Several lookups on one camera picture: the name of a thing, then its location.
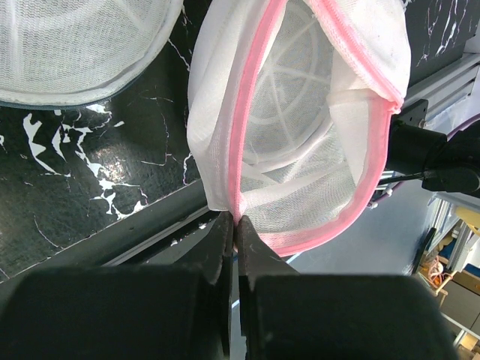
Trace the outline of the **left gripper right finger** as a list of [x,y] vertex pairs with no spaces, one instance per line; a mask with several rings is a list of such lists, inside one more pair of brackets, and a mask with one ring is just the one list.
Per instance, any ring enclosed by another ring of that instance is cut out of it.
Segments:
[[248,359],[456,359],[437,301],[414,277],[300,274],[251,220],[235,228]]

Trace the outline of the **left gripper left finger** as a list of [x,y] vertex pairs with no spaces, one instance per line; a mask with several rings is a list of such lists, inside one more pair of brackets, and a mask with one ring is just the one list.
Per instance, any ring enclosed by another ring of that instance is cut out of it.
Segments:
[[231,214],[170,265],[50,268],[1,313],[3,359],[228,359]]

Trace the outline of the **pink-trimmed mesh laundry bag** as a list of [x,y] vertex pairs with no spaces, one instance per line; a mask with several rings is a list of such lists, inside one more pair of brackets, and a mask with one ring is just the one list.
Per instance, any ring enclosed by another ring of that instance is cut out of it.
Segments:
[[401,1],[213,1],[187,120],[208,207],[282,257],[340,235],[383,174],[410,61]]

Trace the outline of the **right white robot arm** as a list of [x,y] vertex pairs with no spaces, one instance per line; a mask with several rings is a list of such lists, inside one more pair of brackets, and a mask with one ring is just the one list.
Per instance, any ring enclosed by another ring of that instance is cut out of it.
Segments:
[[398,175],[379,186],[420,180],[431,192],[461,193],[479,197],[479,116],[451,134],[420,128],[428,101],[421,99],[393,117],[388,138],[386,169]]

